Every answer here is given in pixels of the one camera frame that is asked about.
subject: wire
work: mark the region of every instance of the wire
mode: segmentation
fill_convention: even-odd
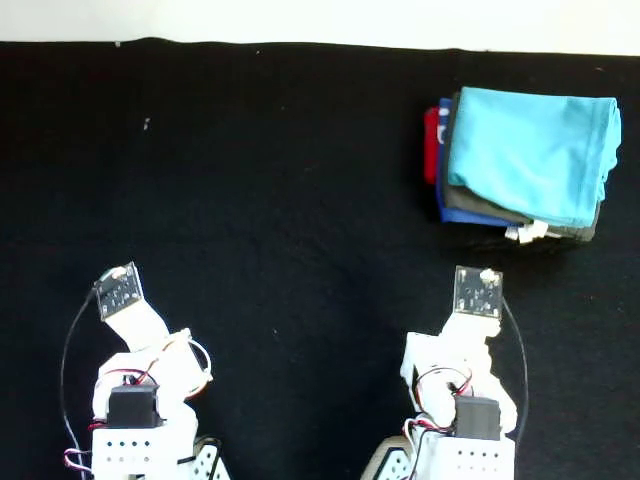
[[[171,345],[173,345],[173,343],[174,343],[174,342],[175,342],[175,339],[169,340],[169,341],[165,344],[165,346],[164,346],[164,347],[162,347],[162,350],[160,350],[160,353],[162,353],[162,352],[166,352],[166,351],[167,351],[167,348],[169,348]],[[147,367],[147,369],[146,369],[144,372],[142,372],[142,375],[140,375],[140,376],[138,377],[138,379],[136,380],[136,383],[135,383],[136,385],[140,385],[140,384],[142,383],[142,381],[143,381],[145,378],[150,377],[150,375],[149,375],[149,370],[151,370],[151,367],[153,367],[153,366],[158,362],[158,360],[160,360],[160,355],[158,355],[156,358],[154,358],[153,360],[151,360],[151,363],[149,364],[149,366]]]
[[[71,337],[73,336],[73,332],[76,328],[76,325],[78,324],[78,321],[80,320],[80,317],[86,310],[87,305],[89,305],[89,302],[91,301],[93,295],[95,294],[96,289],[97,289],[97,282],[94,283],[94,285],[91,287],[91,289],[87,293],[87,296],[84,299],[84,302],[80,307],[80,310],[78,310],[78,313],[76,314],[75,318],[71,322],[71,326],[69,327],[69,330],[67,331],[67,336],[64,340],[64,346],[62,348],[62,357],[60,359],[60,385],[59,385],[60,414],[62,415],[64,428],[67,431],[69,438],[71,439],[71,443],[73,443],[73,446],[75,447],[74,450],[77,450],[78,452],[80,451],[80,444],[78,443],[78,439],[73,433],[73,429],[71,428],[71,424],[69,423],[69,415],[67,414],[67,407],[66,407],[65,396],[64,396],[64,369],[67,363],[67,353],[69,351],[69,344],[71,343]],[[91,469],[89,469],[88,467],[85,467],[82,461],[82,456],[79,454],[77,455],[78,455],[78,464],[73,464],[73,462],[71,462],[67,458],[67,454],[65,454],[65,457],[64,457],[65,464],[66,462],[69,462],[70,465],[67,465],[67,466],[69,466],[70,468],[79,470],[81,472],[82,479],[86,480],[87,478],[86,472],[91,472]]]
[[[416,451],[416,458],[413,461],[413,468],[411,469],[411,473],[409,474],[408,477],[406,477],[406,479],[403,480],[412,480],[413,476],[417,473],[418,470],[418,461],[420,460],[420,451],[422,450],[422,440],[424,440],[424,436],[427,434],[427,432],[429,432],[429,430],[425,429],[424,432],[422,432],[420,434],[420,440],[418,440],[418,450]]]
[[[520,328],[518,327],[518,322],[516,322],[516,317],[513,316],[511,309],[509,308],[509,304],[507,303],[507,299],[502,297],[502,303],[504,304],[504,309],[507,312],[507,316],[509,320],[511,320],[511,326],[518,340],[518,344],[520,345],[520,354],[522,355],[522,374],[524,378],[523,382],[523,392],[522,392],[522,411],[518,416],[518,433],[516,434],[516,451],[520,446],[520,442],[522,441],[522,436],[524,434],[524,428],[527,425],[527,417],[529,416],[529,366],[527,364],[527,353],[524,348],[524,341],[522,340],[522,334],[520,333]]]
[[[413,396],[416,399],[416,403],[418,404],[418,407],[420,407],[420,411],[422,413],[424,413],[425,415],[429,415],[429,413],[422,406],[422,399],[420,398],[420,382],[427,375],[429,375],[431,373],[441,372],[442,370],[452,370],[452,371],[457,372],[460,375],[462,375],[462,377],[465,379],[464,383],[460,386],[460,388],[458,388],[456,391],[452,392],[454,396],[462,394],[467,389],[467,387],[471,384],[471,377],[473,376],[473,371],[471,369],[469,369],[469,376],[465,375],[460,370],[458,370],[457,368],[453,368],[453,367],[434,367],[434,368],[432,368],[430,370],[427,370],[423,374],[421,374],[418,378],[416,378],[416,380],[414,382]]]
[[[100,375],[100,377],[98,377],[98,380],[96,380],[96,388],[98,384],[104,379],[104,377],[106,377],[107,375],[111,375],[112,373],[137,373],[139,377],[135,380],[135,385],[140,385],[140,383],[142,383],[142,380],[144,380],[143,375],[145,376],[145,378],[148,377],[149,380],[158,385],[156,379],[149,375],[148,371],[139,370],[137,368],[115,368],[113,370],[109,370],[108,372],[104,372],[102,375]]]
[[[189,342],[190,345],[193,345],[198,350],[200,350],[204,355],[205,360],[207,361],[207,366],[202,369],[202,373],[204,374],[202,384],[199,387],[194,388],[193,391],[189,392],[186,396],[186,398],[193,398],[197,394],[199,394],[202,390],[204,390],[204,388],[207,386],[207,383],[209,383],[212,380],[212,377],[211,377],[212,364],[211,364],[211,357],[209,356],[209,352],[207,352],[207,350],[202,345],[200,345],[198,342],[196,342],[192,338],[189,338],[187,341]]]
[[[82,462],[82,455],[88,455],[91,453],[91,450],[80,450],[77,448],[67,448],[63,454],[63,462],[65,467],[71,468],[72,470],[76,470],[80,472],[80,474],[84,477],[85,473],[92,473],[89,467],[85,467]],[[78,463],[72,462],[69,460],[69,454],[78,456]]]

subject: circuit board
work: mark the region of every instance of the circuit board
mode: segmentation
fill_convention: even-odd
[[[456,267],[453,311],[501,318],[502,272],[490,268]]]

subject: black fabric surface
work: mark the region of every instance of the black fabric surface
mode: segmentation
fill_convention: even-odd
[[[639,477],[638,59],[159,40],[0,59],[4,478],[74,478],[64,335],[90,283],[131,259],[170,328],[215,357],[193,404],[237,480],[359,478],[411,413],[404,335],[443,325],[456,264],[504,271],[527,344],[518,478]],[[619,99],[591,244],[503,248],[437,223],[422,113],[462,85]],[[508,327],[491,348],[519,403]],[[92,305],[68,369],[84,446],[97,368],[122,349]]]

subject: black cable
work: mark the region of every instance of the black cable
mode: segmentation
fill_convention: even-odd
[[[520,415],[518,415],[518,433],[516,434],[516,451],[520,446],[520,442],[522,441],[522,435],[524,434],[524,428],[527,424],[527,417],[529,416],[529,366],[527,364],[527,354],[524,349],[524,341],[522,340],[522,334],[520,333],[520,328],[518,327],[518,322],[516,322],[516,317],[513,316],[511,309],[509,308],[509,304],[507,300],[502,297],[502,303],[504,304],[504,309],[507,312],[507,316],[509,320],[511,320],[511,327],[513,328],[513,332],[516,335],[518,340],[518,344],[520,345],[520,354],[522,355],[522,370],[523,370],[523,389],[522,392],[522,409]]]
[[[418,440],[420,444],[418,445],[418,450],[416,451],[416,460],[415,462],[413,462],[413,468],[411,469],[411,473],[409,474],[409,476],[406,477],[406,480],[413,480],[413,476],[416,474],[416,471],[418,470],[418,461],[420,460],[420,450],[422,450],[422,440],[424,440],[425,434],[429,431],[433,431],[433,430],[425,429],[425,431],[422,432],[422,434],[420,435],[420,440]]]
[[[67,406],[66,406],[65,397],[64,397],[64,368],[67,363],[67,352],[69,351],[69,343],[71,343],[71,337],[73,336],[73,332],[76,328],[78,320],[80,320],[80,317],[86,310],[87,305],[89,305],[91,298],[95,294],[96,288],[97,288],[96,284],[94,284],[93,287],[91,287],[91,290],[89,290],[89,293],[87,293],[87,297],[84,299],[84,303],[80,307],[80,310],[78,310],[78,313],[73,319],[73,322],[71,322],[71,326],[67,331],[67,337],[64,340],[64,347],[62,348],[62,358],[60,359],[60,387],[59,387],[60,388],[59,390],[60,413],[62,414],[62,421],[64,422],[64,427],[67,433],[69,434],[69,438],[71,439],[71,442],[73,443],[73,448],[75,448],[76,450],[80,450],[80,445],[78,444],[78,439],[76,438],[76,435],[73,433],[73,429],[71,428],[71,424],[69,423],[69,415],[67,414]],[[78,455],[78,465],[81,465],[84,467],[82,455]],[[82,480],[86,480],[87,478],[86,474],[87,472],[82,470],[80,471]]]

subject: gray cloth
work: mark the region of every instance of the gray cloth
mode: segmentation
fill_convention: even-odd
[[[598,223],[598,217],[600,217],[600,205],[598,202],[596,206],[596,214],[593,217],[593,223],[590,227],[584,228],[571,228],[571,227],[549,227],[549,233],[554,235],[560,235],[562,238],[571,238],[573,240],[579,240],[581,242],[590,242],[593,236],[596,234],[596,225]]]
[[[489,202],[484,198],[476,195],[467,187],[450,185],[448,182],[449,174],[449,150],[451,145],[451,138],[453,136],[453,129],[455,128],[456,113],[458,110],[458,99],[460,95],[458,93],[453,95],[453,106],[449,115],[449,127],[445,133],[444,139],[444,154],[442,162],[438,165],[440,168],[440,179],[442,188],[442,197],[444,204],[447,208],[459,208],[468,212],[482,213],[484,215],[491,215],[493,217],[504,218],[513,223],[529,224],[532,220],[519,212],[508,210],[493,202]],[[596,224],[598,223],[598,217],[600,215],[600,204],[596,208],[596,214],[593,219],[593,224],[590,227],[585,228],[572,228],[572,227],[549,227],[549,233],[561,236],[562,238],[570,238],[573,240],[579,240],[582,242],[590,241],[595,235]]]

